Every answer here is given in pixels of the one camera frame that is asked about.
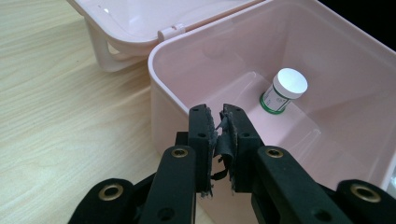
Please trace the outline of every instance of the screw hole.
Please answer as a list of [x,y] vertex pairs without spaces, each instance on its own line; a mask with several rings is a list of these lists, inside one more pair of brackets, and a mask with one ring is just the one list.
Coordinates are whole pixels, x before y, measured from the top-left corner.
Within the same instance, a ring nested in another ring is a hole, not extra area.
[[366,202],[379,203],[381,201],[381,196],[366,186],[354,184],[350,187],[350,190],[353,194],[355,194],[356,197]]
[[172,208],[163,208],[158,212],[160,221],[169,221],[175,216],[175,211]]
[[312,215],[320,221],[330,222],[332,221],[332,216],[323,209],[314,209],[312,210]]
[[283,152],[278,150],[278,149],[275,149],[275,148],[266,149],[265,153],[268,156],[272,157],[272,158],[281,158],[281,157],[283,157]]
[[187,151],[184,148],[176,148],[172,150],[172,156],[176,158],[183,158],[189,154],[189,151]]
[[113,201],[118,199],[122,193],[123,187],[120,184],[106,185],[99,191],[99,199],[102,201]]

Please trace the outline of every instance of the wooden table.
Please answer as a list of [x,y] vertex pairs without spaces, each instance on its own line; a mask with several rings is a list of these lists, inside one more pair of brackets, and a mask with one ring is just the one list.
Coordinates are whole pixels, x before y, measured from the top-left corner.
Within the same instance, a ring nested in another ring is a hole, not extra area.
[[1,1],[0,223],[67,223],[95,184],[154,173],[149,91],[147,62],[99,68],[66,1]]

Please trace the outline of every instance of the box hinge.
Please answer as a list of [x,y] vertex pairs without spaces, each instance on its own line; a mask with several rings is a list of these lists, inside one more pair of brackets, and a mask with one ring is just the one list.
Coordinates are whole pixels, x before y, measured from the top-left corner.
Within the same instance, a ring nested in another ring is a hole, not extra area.
[[184,26],[183,23],[178,23],[170,27],[167,27],[165,29],[162,29],[161,31],[158,31],[158,40],[161,43],[165,40],[168,40],[177,35],[182,35],[184,33],[186,33],[186,27]]

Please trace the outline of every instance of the table surface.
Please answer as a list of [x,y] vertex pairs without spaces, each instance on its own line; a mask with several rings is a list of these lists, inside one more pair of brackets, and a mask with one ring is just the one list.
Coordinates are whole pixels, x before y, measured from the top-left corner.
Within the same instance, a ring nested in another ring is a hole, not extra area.
[[147,61],[104,72],[65,0],[1,1],[0,153],[0,223],[67,223],[95,184],[151,175]]

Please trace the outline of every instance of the bottle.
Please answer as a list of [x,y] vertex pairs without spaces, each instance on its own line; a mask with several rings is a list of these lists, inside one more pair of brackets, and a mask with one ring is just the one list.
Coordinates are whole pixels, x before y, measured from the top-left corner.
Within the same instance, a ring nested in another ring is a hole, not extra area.
[[281,69],[273,84],[260,97],[262,108],[271,114],[281,114],[291,100],[299,98],[308,88],[305,77],[291,68]]

